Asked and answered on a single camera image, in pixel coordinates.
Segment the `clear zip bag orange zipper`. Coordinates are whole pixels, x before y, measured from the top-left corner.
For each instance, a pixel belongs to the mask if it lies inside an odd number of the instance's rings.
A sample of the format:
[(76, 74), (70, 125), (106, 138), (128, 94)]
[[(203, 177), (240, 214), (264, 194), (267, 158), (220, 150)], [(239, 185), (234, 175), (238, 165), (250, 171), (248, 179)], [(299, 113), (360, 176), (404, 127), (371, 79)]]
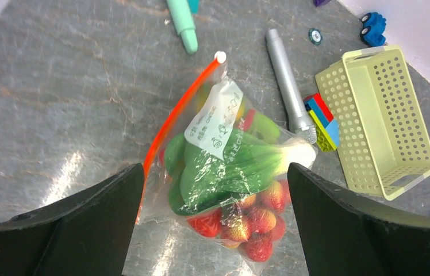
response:
[(288, 168), (311, 168), (317, 154), (311, 142), (254, 108), (218, 51), (146, 154), (136, 221), (172, 217), (236, 251), (260, 274), (287, 231)]

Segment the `green white bok choy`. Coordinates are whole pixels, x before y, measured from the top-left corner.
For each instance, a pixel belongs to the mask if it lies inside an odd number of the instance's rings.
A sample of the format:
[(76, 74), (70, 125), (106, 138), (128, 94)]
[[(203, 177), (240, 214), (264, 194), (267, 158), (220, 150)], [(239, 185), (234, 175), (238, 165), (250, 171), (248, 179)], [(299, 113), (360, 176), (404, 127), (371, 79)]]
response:
[(291, 163), (311, 168), (317, 151), (298, 137), (270, 144), (235, 129), (222, 155), (219, 159), (189, 143), (183, 134), (169, 141), (164, 166), (171, 179), (168, 203), (175, 214), (193, 216), (266, 190)]

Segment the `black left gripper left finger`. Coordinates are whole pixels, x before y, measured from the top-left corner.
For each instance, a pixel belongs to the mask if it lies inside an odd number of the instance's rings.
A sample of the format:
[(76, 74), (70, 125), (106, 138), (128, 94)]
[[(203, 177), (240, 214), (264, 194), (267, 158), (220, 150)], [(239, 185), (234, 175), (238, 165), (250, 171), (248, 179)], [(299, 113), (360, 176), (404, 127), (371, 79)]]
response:
[(121, 275), (144, 187), (141, 164), (0, 223), (0, 275)]

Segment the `red strawberry bunch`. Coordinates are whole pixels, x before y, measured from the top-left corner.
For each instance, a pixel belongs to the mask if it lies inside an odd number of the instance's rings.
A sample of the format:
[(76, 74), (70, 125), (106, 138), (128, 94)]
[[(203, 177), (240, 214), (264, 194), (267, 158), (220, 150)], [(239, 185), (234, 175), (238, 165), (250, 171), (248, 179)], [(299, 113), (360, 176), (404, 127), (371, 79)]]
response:
[(232, 205), (189, 217), (187, 223), (201, 236), (216, 238), (224, 247), (263, 263), (271, 258), (275, 243), (286, 233), (282, 213), (290, 203), (288, 181), (280, 179)]

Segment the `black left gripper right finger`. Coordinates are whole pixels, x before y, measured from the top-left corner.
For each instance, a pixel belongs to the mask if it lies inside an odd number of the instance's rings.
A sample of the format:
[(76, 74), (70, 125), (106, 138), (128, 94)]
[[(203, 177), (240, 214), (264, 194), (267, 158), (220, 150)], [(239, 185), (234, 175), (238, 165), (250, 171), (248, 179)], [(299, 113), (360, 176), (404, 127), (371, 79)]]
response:
[(310, 275), (430, 275), (430, 217), (366, 198), (298, 163), (287, 180)]

